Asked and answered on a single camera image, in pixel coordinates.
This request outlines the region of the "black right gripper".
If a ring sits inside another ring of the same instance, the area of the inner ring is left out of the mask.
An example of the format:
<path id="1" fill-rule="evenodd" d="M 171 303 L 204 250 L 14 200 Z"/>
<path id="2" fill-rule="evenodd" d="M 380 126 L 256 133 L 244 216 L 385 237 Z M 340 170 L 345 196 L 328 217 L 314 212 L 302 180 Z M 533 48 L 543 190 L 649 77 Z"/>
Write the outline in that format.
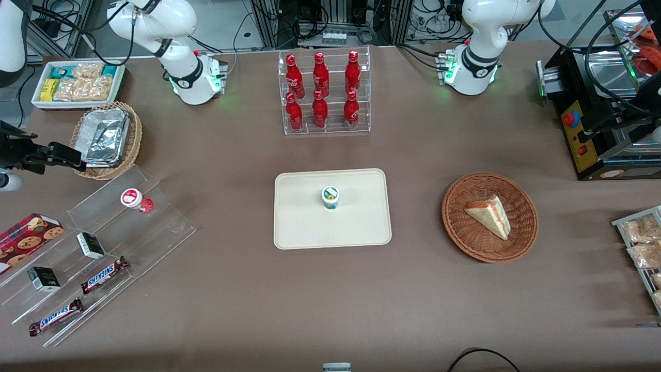
<path id="1" fill-rule="evenodd" d="M 23 130 L 2 121 L 1 125 L 1 168 L 18 169 L 44 174 L 49 165 L 48 159 L 33 143 L 35 134 L 26 134 Z M 48 158 L 56 165 L 69 167 L 78 172 L 85 172 L 87 164 L 82 160 L 82 153 L 59 142 L 48 144 Z"/>

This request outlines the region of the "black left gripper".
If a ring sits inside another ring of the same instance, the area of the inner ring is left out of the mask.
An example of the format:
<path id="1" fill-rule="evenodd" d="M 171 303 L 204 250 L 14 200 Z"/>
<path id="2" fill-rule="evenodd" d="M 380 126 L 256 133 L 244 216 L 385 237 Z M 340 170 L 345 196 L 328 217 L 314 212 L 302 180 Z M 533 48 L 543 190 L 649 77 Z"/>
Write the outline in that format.
<path id="1" fill-rule="evenodd" d="M 660 113 L 660 78 L 650 77 L 643 82 L 636 95 L 626 100 L 621 109 L 618 106 L 580 106 L 581 129 L 577 139 L 583 144 L 595 141 L 599 145 L 616 145 L 614 129 L 621 124 L 624 127 L 653 125 Z"/>

